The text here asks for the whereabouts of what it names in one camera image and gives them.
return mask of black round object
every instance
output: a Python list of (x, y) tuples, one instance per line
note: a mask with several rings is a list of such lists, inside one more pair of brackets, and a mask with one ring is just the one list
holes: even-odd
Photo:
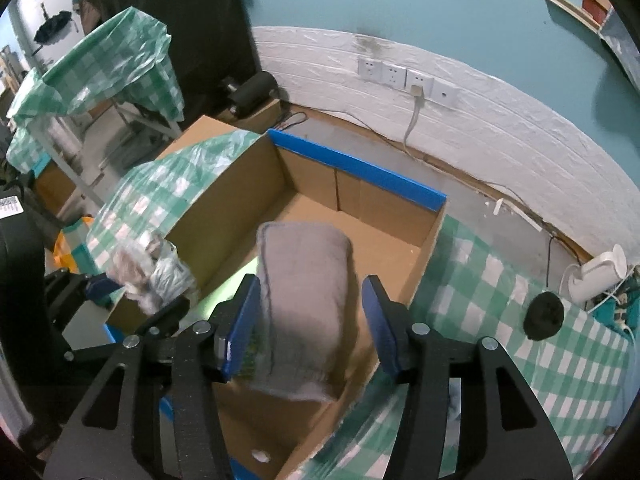
[(232, 114), (238, 119), (246, 117), (266, 101), (271, 92), (276, 89), (278, 89), (278, 82), (274, 76), (260, 70), (229, 95), (229, 100), (234, 105)]
[(558, 333), (564, 322), (562, 301), (552, 292), (542, 292), (531, 303), (522, 328), (533, 341), (542, 341)]

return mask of teal wall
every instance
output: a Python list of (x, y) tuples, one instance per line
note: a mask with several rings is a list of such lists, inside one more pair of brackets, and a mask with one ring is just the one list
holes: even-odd
[(640, 186), (640, 97), (594, 34), (545, 0), (244, 1), (252, 25), (370, 34), (503, 79), (576, 124)]

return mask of gray towel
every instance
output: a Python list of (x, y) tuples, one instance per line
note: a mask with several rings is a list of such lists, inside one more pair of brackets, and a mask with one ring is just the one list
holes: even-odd
[(267, 222), (257, 246), (262, 319), (252, 387), (291, 400), (332, 400), (349, 239), (329, 224)]

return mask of wall stain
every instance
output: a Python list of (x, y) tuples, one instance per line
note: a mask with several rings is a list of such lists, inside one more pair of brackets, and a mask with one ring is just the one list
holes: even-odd
[(359, 28), (355, 33), (357, 51), (370, 57), (381, 57), (386, 45), (380, 38), (382, 35), (378, 31)]

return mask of barcode sticker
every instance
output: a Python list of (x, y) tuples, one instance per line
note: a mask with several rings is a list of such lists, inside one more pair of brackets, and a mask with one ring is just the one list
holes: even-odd
[(8, 196), (7, 198), (0, 198), (0, 219), (7, 218), (8, 216), (19, 215), (23, 213), (22, 204), (18, 200), (18, 197)]

